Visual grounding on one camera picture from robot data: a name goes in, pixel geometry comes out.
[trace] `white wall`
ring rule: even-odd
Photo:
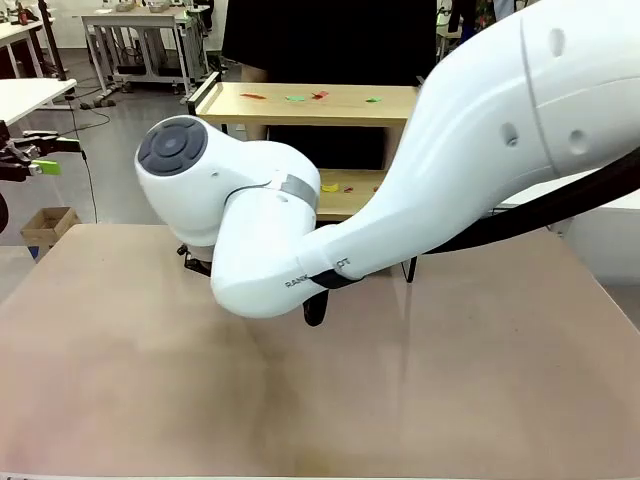
[[[84,48],[84,30],[79,15],[101,8],[101,0],[49,0],[49,6],[57,10],[52,13],[56,21],[53,32],[58,48]],[[227,19],[227,0],[216,0],[213,12],[213,32],[207,41],[208,50],[220,50]]]

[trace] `black metal leg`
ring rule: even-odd
[[[407,283],[413,283],[413,278],[416,276],[416,265],[418,264],[418,257],[413,257],[409,260],[409,272],[404,268],[405,262],[402,262],[402,273]]]

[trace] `gray band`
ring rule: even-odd
[[[249,188],[268,188],[269,190],[288,193],[289,195],[298,197],[300,200],[307,203],[314,212],[318,206],[318,194],[313,187],[304,180],[284,172],[276,172],[269,183],[265,183],[263,185],[250,185],[234,190],[227,196],[224,203],[226,204],[234,193],[238,193]]]

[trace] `black wheel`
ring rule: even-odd
[[[7,228],[8,223],[9,207],[7,207],[7,202],[4,200],[4,197],[0,193],[0,233],[4,232],[4,229]]]

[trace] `yellow object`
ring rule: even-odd
[[[337,192],[340,190],[340,185],[334,183],[333,185],[322,185],[323,192]]]

